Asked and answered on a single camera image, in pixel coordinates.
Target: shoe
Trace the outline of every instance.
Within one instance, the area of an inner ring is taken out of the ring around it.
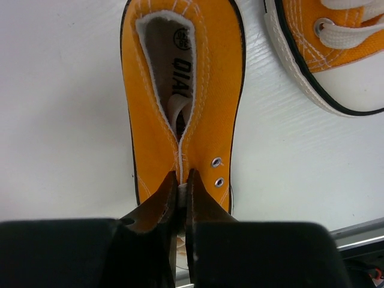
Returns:
[[[265,0],[265,21],[287,72],[321,108],[384,111],[383,0]]]
[[[196,169],[207,192],[231,213],[230,159],[245,71],[234,0],[129,1],[121,62],[138,204],[169,171],[183,186]]]

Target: white backdrop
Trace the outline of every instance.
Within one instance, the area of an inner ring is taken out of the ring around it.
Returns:
[[[238,4],[247,71],[235,216],[331,230],[383,217],[384,113],[346,119],[315,106],[279,63],[262,1]],[[120,217],[135,207],[119,58],[124,5],[0,2],[0,220]]]

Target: white rubber sole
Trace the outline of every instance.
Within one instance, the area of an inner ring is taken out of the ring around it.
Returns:
[[[301,73],[298,64],[296,63],[295,57],[293,56],[288,42],[284,36],[284,32],[281,29],[277,9],[274,0],[265,0],[266,14],[264,15],[264,20],[266,23],[266,28],[269,33],[269,37],[275,47],[275,50],[280,58],[280,61],[283,63],[284,68],[287,72],[294,78],[294,80],[299,85],[301,91],[316,105],[320,108],[331,112],[333,114],[344,116],[344,117],[354,117],[342,113],[332,106],[330,106],[312,87],[307,78]]]

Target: shoe opening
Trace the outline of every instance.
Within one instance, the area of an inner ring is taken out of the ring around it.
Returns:
[[[163,10],[137,20],[136,31],[159,107],[180,140],[190,119],[194,99],[194,26],[181,15]]]

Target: clamp jaw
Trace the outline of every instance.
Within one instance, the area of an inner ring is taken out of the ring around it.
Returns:
[[[170,172],[120,220],[0,223],[0,287],[174,288],[176,238],[184,229],[195,287],[351,287],[322,226],[238,222],[196,170],[186,201],[181,196]]]

